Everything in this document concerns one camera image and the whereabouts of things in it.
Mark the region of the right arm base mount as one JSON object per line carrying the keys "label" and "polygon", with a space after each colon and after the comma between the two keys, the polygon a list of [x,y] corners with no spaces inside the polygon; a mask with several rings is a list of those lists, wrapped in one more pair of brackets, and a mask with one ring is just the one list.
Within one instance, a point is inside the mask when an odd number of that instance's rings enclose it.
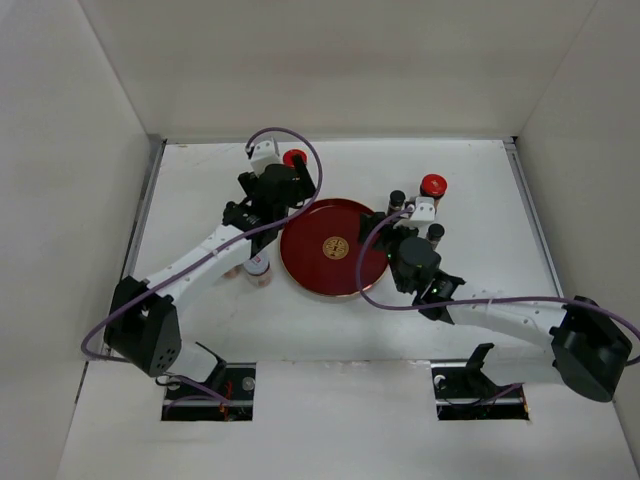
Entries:
{"label": "right arm base mount", "polygon": [[492,343],[480,344],[467,360],[431,363],[440,421],[529,420],[523,387],[498,386],[481,371],[492,347]]}

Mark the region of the red lid sauce jar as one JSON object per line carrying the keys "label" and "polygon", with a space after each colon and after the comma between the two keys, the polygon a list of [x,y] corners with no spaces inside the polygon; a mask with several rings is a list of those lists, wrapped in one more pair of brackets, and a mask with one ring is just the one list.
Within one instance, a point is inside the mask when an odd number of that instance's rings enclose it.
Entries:
{"label": "red lid sauce jar", "polygon": [[421,197],[431,198],[434,207],[438,208],[441,199],[446,194],[447,188],[448,183],[443,176],[430,173],[423,177],[419,191]]}
{"label": "red lid sauce jar", "polygon": [[301,149],[287,150],[282,156],[282,162],[284,165],[290,168],[295,167],[295,162],[300,160],[304,165],[308,162],[308,157],[305,151]]}

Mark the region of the white lid jar red label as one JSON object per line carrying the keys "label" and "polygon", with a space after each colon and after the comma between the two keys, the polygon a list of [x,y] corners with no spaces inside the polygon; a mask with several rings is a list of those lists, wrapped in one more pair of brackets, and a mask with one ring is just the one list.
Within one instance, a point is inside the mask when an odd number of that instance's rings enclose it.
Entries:
{"label": "white lid jar red label", "polygon": [[269,255],[266,251],[256,254],[243,263],[248,280],[256,287],[266,287],[272,280]]}

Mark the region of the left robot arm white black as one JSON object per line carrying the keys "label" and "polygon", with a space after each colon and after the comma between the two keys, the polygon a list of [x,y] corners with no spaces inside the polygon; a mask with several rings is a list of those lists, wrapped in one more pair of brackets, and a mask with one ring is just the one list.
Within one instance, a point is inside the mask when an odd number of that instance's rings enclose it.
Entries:
{"label": "left robot arm white black", "polygon": [[314,197],[316,187],[302,155],[276,159],[238,181],[243,201],[229,202],[219,226],[182,258],[145,280],[121,280],[113,294],[103,340],[151,378],[187,377],[206,399],[224,387],[223,360],[183,340],[180,313],[220,277],[259,254],[278,236],[290,209]]}

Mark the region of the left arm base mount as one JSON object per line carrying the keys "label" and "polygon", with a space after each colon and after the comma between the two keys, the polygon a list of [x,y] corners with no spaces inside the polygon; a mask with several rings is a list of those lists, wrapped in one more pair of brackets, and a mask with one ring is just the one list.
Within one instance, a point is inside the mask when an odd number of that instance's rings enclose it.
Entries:
{"label": "left arm base mount", "polygon": [[165,422],[243,422],[253,418],[257,366],[229,363],[199,342],[183,346],[176,376],[162,375]]}

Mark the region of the black cap spice bottle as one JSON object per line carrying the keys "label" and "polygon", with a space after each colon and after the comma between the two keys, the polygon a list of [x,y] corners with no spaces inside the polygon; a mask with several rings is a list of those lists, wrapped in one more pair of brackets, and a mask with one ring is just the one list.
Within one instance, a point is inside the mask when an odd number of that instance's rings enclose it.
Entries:
{"label": "black cap spice bottle", "polygon": [[401,190],[393,190],[389,194],[389,201],[387,205],[387,215],[392,215],[401,211],[404,208],[406,195]]}
{"label": "black cap spice bottle", "polygon": [[433,250],[436,250],[440,241],[445,235],[445,228],[440,223],[431,223],[427,230],[427,240]]}

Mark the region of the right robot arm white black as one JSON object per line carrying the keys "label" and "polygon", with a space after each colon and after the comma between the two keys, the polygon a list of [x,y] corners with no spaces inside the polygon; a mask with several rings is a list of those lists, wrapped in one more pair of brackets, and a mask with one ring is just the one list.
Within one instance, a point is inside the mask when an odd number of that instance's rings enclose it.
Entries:
{"label": "right robot arm white black", "polygon": [[639,331],[620,315],[587,297],[503,297],[466,288],[461,277],[440,267],[441,257],[417,228],[407,226],[408,208],[360,217],[364,250],[382,250],[396,289],[413,297],[407,310],[431,321],[473,326],[524,342],[522,348],[478,345],[465,364],[464,384],[473,394],[497,386],[563,384],[601,403],[612,401],[624,370],[638,363],[628,332]]}

